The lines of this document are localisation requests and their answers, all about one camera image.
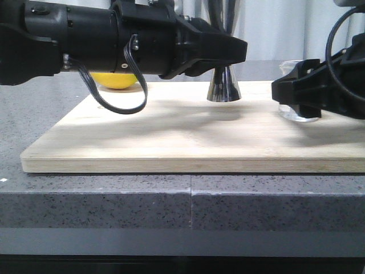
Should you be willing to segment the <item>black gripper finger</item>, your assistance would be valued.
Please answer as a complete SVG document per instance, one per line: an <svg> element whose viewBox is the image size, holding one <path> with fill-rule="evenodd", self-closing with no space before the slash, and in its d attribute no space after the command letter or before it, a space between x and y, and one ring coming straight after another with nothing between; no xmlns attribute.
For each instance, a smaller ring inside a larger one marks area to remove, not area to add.
<svg viewBox="0 0 365 274"><path fill-rule="evenodd" d="M327 65L319 59L303 60L271 84L272 99L279 104L297 106L296 112L301 117L320 118L327 73Z"/></svg>
<svg viewBox="0 0 365 274"><path fill-rule="evenodd" d="M176 19L171 78L196 77L218 67L244 62L248 43L217 30L200 18Z"/></svg>

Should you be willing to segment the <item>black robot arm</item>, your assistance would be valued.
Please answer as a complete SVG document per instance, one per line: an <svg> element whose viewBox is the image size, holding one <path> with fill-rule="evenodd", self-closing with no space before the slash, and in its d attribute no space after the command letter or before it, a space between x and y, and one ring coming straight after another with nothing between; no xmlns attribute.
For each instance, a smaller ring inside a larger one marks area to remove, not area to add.
<svg viewBox="0 0 365 274"><path fill-rule="evenodd" d="M200 18L175 13L172 1L112 1L107 9L38 1L1 2L1 84L14 86L65 70L64 55L95 72L130 73L123 49L132 35L143 74L199 76L241 63L248 44Z"/></svg>

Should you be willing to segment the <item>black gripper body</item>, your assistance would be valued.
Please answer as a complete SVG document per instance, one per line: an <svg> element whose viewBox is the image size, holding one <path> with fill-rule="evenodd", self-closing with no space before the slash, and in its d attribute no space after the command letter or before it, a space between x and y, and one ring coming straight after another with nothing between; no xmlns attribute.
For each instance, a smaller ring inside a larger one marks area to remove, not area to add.
<svg viewBox="0 0 365 274"><path fill-rule="evenodd" d="M345 52L331 57L335 75L345 92L327 73L327 83L322 109L339 115L364 119L364 34L352 38L352 44Z"/></svg>
<svg viewBox="0 0 365 274"><path fill-rule="evenodd" d="M131 73L122 68L127 59L123 48L132 37L132 57L143 74L163 79L184 73L194 63L193 43L188 41L192 27L175 13L173 1L111 1L118 28L118 53L115 72Z"/></svg>

